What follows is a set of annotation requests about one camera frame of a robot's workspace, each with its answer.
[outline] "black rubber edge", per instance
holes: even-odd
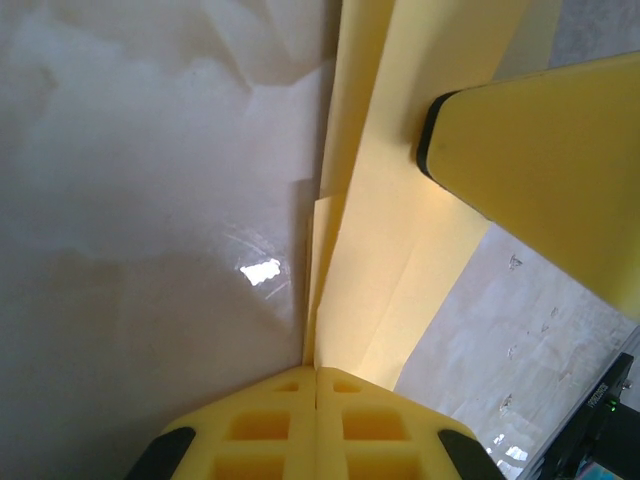
[[[170,480],[196,436],[191,427],[180,427],[155,438],[125,480]]]
[[[505,480],[477,440],[455,430],[441,430],[438,437],[462,480]]]
[[[438,113],[440,113],[440,109],[444,105],[444,102],[446,102],[449,98],[454,96],[459,91],[460,90],[456,90],[454,92],[445,93],[436,98],[429,107],[427,118],[424,121],[422,135],[420,136],[420,142],[418,143],[418,149],[416,151],[416,162],[418,163],[418,168],[420,169],[420,171],[431,180],[434,180],[434,178],[429,173],[429,168],[427,166],[427,154],[429,153],[429,145],[431,144],[431,137],[433,137],[433,129],[436,126]]]

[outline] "square cutout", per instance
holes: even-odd
[[[347,454],[349,480],[427,480],[414,452]]]
[[[385,407],[348,408],[342,412],[345,440],[408,440],[402,417]]]
[[[286,440],[289,438],[289,412],[253,411],[234,418],[226,440]]]
[[[282,480],[284,457],[278,455],[221,455],[212,480]]]

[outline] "yellow paper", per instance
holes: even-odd
[[[317,366],[392,388],[482,238],[488,222],[422,176],[412,145],[436,96],[492,77],[527,3],[395,6],[317,312]]]
[[[349,186],[394,3],[376,0],[374,7],[371,0],[344,0],[342,4],[321,198],[344,194]]]
[[[307,318],[302,350],[302,364],[313,365],[316,339],[316,312],[322,297],[324,280],[329,270],[335,235],[340,228],[340,212],[344,208],[344,195],[316,200],[313,207],[313,219],[311,226],[311,248],[308,257],[308,297]]]
[[[562,2],[558,0],[536,0],[530,4],[494,74],[494,79],[546,69],[561,6]],[[450,245],[444,243],[439,251],[447,252],[450,248]],[[424,275],[423,272],[430,261],[430,253],[425,250],[421,252],[422,257],[416,252],[407,264],[390,303],[388,317],[380,323],[362,362],[363,378],[377,378],[380,384],[390,389],[394,388],[409,355],[453,287],[459,273],[462,273],[460,270],[456,274],[456,279],[447,287],[446,292],[441,289],[439,283],[430,286],[427,282],[437,282],[438,278]],[[437,308],[434,309],[429,300],[415,301],[407,296],[415,291],[415,285],[421,286],[425,295],[438,295],[437,298],[441,298]]]

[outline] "white surface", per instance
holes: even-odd
[[[299,363],[339,6],[0,4],[0,477],[120,478]]]

